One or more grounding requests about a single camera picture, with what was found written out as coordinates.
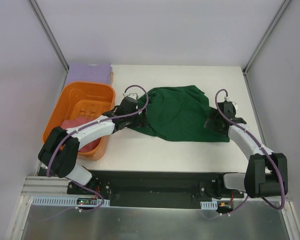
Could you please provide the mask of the dark green t shirt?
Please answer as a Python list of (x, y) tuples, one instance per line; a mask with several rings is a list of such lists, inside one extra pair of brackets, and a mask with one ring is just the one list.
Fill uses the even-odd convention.
[(132, 130), (170, 142), (228, 143), (229, 137), (204, 127), (209, 98), (195, 85), (155, 87), (147, 92), (147, 126)]

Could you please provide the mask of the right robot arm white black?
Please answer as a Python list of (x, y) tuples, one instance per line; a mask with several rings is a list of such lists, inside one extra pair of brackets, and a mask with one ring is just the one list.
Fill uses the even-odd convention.
[(263, 146), (249, 131), (247, 122), (236, 117), (231, 101), (218, 102), (204, 127), (232, 140), (248, 160), (245, 173), (226, 173), (215, 184), (218, 196), (227, 197), (233, 190), (251, 198), (284, 197), (288, 193), (287, 157)]

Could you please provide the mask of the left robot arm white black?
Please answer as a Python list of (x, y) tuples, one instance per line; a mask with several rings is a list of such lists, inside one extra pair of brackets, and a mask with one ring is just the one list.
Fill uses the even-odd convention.
[(54, 127), (38, 153), (38, 160), (47, 167), (46, 175), (71, 180), (84, 194), (92, 194), (96, 188), (96, 178), (77, 163), (79, 150), (126, 127), (144, 124), (148, 102), (140, 107), (136, 99), (126, 96), (120, 105), (95, 120), (68, 129)]

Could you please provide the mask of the folded beige t shirt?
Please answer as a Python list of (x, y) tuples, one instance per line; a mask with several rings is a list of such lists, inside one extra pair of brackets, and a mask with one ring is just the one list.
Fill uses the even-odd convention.
[(110, 86), (112, 86), (113, 85), (113, 81), (114, 81), (114, 72), (113, 71), (111, 71), (110, 73), (109, 73), (109, 85)]

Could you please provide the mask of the folded purple t shirt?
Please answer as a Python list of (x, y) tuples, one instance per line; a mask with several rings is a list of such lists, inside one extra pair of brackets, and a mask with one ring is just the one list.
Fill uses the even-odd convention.
[(113, 68), (110, 63), (91, 65), (84, 63), (71, 63), (65, 80), (65, 85), (74, 82), (110, 83), (110, 72)]

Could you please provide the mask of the orange plastic basket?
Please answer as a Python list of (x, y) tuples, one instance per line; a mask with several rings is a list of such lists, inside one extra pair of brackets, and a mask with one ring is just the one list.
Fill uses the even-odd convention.
[(42, 135), (45, 142), (51, 130), (65, 120), (78, 117), (94, 120), (115, 106), (116, 93), (112, 86), (103, 83), (76, 81), (62, 90)]

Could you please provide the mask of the pink red t shirt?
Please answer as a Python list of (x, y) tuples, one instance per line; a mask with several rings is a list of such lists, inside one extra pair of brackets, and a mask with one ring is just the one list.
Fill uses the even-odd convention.
[[(78, 126), (87, 124), (89, 122), (91, 122), (92, 119), (88, 119), (85, 117), (76, 117), (73, 120), (70, 119), (66, 119), (62, 122), (61, 124), (61, 128), (63, 129), (71, 129), (71, 128), (76, 128)], [(80, 153), (88, 153), (91, 152), (92, 150), (94, 150), (100, 143), (101, 138), (95, 138), (94, 140), (92, 140), (92, 136), (87, 136), (87, 134), (85, 134), (84, 131), (80, 131), (78, 133), (82, 139), (79, 140), (80, 145), (82, 145), (82, 140), (84, 143), (86, 143), (85, 145), (82, 145), (82, 147), (79, 149)]]

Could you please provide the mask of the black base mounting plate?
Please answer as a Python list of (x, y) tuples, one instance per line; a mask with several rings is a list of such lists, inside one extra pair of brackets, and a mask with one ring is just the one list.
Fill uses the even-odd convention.
[(92, 171), (86, 188), (68, 183), (69, 195), (92, 195), (108, 200), (112, 207), (199, 209), (201, 203), (244, 197), (227, 189), (220, 172)]

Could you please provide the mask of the left aluminium frame post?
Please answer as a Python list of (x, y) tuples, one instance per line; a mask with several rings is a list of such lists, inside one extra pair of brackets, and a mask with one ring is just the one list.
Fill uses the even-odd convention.
[(55, 38), (52, 29), (49, 26), (49, 23), (41, 10), (41, 7), (38, 4), (37, 0), (28, 0), (28, 3), (33, 10), (34, 15), (36, 16), (48, 42), (50, 43), (53, 51), (55, 52), (58, 60), (60, 61), (62, 67), (65, 69), (66, 72), (69, 71), (69, 64), (57, 42), (57, 39)]

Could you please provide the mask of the aluminium frame post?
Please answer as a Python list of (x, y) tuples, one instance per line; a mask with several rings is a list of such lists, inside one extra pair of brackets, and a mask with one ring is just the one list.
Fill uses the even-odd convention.
[(57, 42), (57, 39), (55, 38), (52, 29), (49, 26), (49, 23), (41, 10), (41, 7), (38, 4), (37, 0), (28, 0), (28, 3), (33, 10), (34, 15), (36, 16), (48, 42), (50, 43), (53, 51), (55, 52), (58, 60), (60, 61), (62, 67), (65, 69), (66, 72), (69, 71), (69, 64)]
[(269, 25), (267, 26), (265, 32), (263, 33), (261, 39), (259, 40), (256, 48), (254, 49), (252, 55), (250, 56), (247, 64), (242, 69), (242, 73), (244, 76), (246, 76), (247, 73), (249, 72), (249, 70), (251, 69), (252, 65), (254, 64), (257, 57), (261, 53), (262, 49), (266, 45), (267, 41), (270, 39), (273, 31), (275, 30), (275, 28), (277, 27), (277, 25), (283, 18), (285, 12), (287, 11), (287, 9), (289, 8), (289, 6), (291, 5), (292, 2), (293, 2), (292, 0), (283, 0), (281, 2), (278, 10), (276, 11), (275, 15), (271, 19)]

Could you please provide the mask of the aluminium front rail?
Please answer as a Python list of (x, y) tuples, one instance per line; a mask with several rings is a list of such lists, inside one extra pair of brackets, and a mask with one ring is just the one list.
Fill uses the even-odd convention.
[(69, 180), (58, 177), (27, 176), (21, 191), (22, 196), (67, 195)]

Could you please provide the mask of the right aluminium frame post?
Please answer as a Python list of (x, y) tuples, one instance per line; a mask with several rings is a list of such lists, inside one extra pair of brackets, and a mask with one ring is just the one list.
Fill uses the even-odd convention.
[(289, 6), (291, 5), (292, 2), (293, 2), (292, 0), (283, 0), (281, 2), (278, 10), (276, 11), (275, 15), (271, 19), (269, 25), (267, 26), (265, 32), (263, 33), (261, 39), (259, 40), (256, 48), (254, 49), (252, 55), (250, 56), (247, 64), (242, 69), (242, 73), (244, 76), (246, 76), (247, 73), (249, 72), (249, 70), (251, 69), (252, 65), (254, 64), (257, 57), (261, 53), (262, 49), (266, 45), (267, 41), (270, 39), (273, 31), (275, 30), (275, 28), (277, 27), (277, 25), (283, 18), (285, 12), (287, 11), (287, 9), (289, 8)]

